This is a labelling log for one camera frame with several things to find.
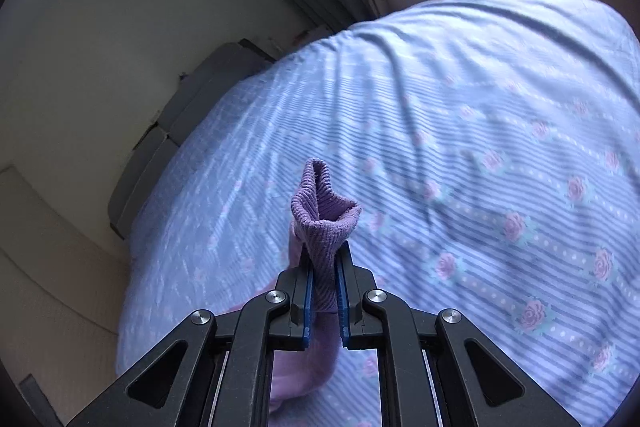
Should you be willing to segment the purple sweatshirt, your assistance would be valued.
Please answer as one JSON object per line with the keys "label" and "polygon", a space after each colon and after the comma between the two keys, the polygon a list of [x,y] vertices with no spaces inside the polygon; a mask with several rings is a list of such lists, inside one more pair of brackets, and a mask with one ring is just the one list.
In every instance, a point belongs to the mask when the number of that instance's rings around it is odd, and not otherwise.
{"label": "purple sweatshirt", "polygon": [[310,345],[303,351],[274,355],[270,412],[319,389],[334,373],[340,347],[335,255],[356,229],[361,208],[334,192],[326,162],[309,159],[292,196],[291,211],[288,265],[296,267],[306,253],[314,269]]}

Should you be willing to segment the cream wardrobe doors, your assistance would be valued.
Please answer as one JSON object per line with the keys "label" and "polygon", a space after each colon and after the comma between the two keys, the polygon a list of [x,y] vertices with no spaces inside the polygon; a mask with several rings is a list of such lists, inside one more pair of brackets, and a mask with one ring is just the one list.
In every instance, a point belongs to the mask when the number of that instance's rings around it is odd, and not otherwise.
{"label": "cream wardrobe doors", "polygon": [[1,361],[61,421],[115,378],[126,263],[78,232],[15,168],[1,173]]}

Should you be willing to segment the blue floral bed sheet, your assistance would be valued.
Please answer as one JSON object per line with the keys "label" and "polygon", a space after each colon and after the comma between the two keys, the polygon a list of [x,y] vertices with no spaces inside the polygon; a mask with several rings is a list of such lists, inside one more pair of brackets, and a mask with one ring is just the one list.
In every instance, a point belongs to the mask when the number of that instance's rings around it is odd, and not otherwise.
{"label": "blue floral bed sheet", "polygon": [[116,369],[288,264],[309,159],[358,202],[352,257],[454,308],[584,426],[639,375],[639,41],[597,0],[438,0],[233,87],[134,221]]}

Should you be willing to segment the grey padded headboard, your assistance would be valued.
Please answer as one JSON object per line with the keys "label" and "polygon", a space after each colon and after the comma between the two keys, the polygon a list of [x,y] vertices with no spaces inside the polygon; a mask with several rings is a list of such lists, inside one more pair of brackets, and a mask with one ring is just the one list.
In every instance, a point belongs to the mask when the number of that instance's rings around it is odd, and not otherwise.
{"label": "grey padded headboard", "polygon": [[107,205],[112,231],[126,239],[134,219],[180,146],[238,82],[274,63],[250,40],[226,42],[179,82],[179,87],[132,149]]}

